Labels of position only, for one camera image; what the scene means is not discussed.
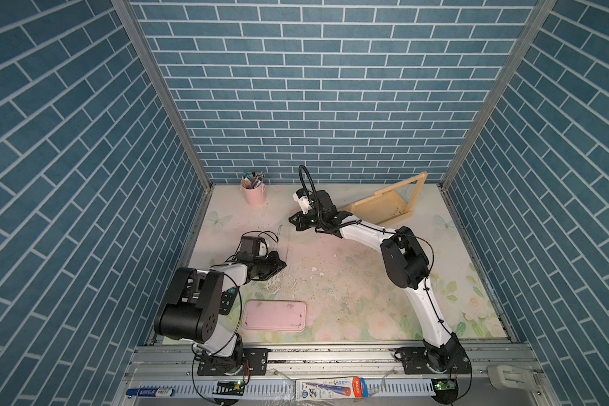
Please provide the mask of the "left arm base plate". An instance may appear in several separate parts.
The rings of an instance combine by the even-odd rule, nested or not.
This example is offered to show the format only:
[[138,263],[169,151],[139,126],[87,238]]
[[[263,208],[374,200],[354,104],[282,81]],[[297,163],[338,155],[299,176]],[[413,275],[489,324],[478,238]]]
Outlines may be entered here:
[[199,377],[223,377],[240,375],[265,376],[269,350],[267,348],[236,349],[228,357],[203,355],[196,374]]

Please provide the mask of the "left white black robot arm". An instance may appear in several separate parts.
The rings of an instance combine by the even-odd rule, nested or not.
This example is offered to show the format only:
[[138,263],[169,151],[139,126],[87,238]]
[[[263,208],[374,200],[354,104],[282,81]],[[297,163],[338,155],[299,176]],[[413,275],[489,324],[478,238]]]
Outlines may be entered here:
[[196,360],[211,365],[218,375],[232,375],[243,367],[243,341],[238,329],[218,322],[243,304],[241,287],[265,282],[286,267],[269,241],[279,242],[272,231],[242,234],[233,255],[221,263],[199,270],[181,267],[167,287],[153,327],[155,334],[173,340],[189,340]]

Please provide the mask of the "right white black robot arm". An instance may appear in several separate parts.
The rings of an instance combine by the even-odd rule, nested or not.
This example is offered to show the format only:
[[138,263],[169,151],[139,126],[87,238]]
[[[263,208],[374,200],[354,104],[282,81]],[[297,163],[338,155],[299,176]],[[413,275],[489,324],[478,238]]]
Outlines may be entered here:
[[312,228],[381,253],[389,280],[404,290],[422,327],[429,368],[436,373],[470,371],[470,359],[446,323],[429,282],[435,257],[426,255],[422,248],[421,243],[427,241],[406,226],[384,228],[349,211],[339,211],[326,191],[316,189],[306,166],[299,166],[298,174],[301,188],[294,193],[294,200],[300,211],[289,222],[299,232]]

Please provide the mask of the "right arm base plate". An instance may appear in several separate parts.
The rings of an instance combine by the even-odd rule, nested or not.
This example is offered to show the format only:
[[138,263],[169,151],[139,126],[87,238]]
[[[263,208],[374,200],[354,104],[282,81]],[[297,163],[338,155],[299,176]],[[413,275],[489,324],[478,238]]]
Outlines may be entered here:
[[406,375],[470,374],[472,367],[465,350],[458,347],[402,347],[393,357],[402,364]]

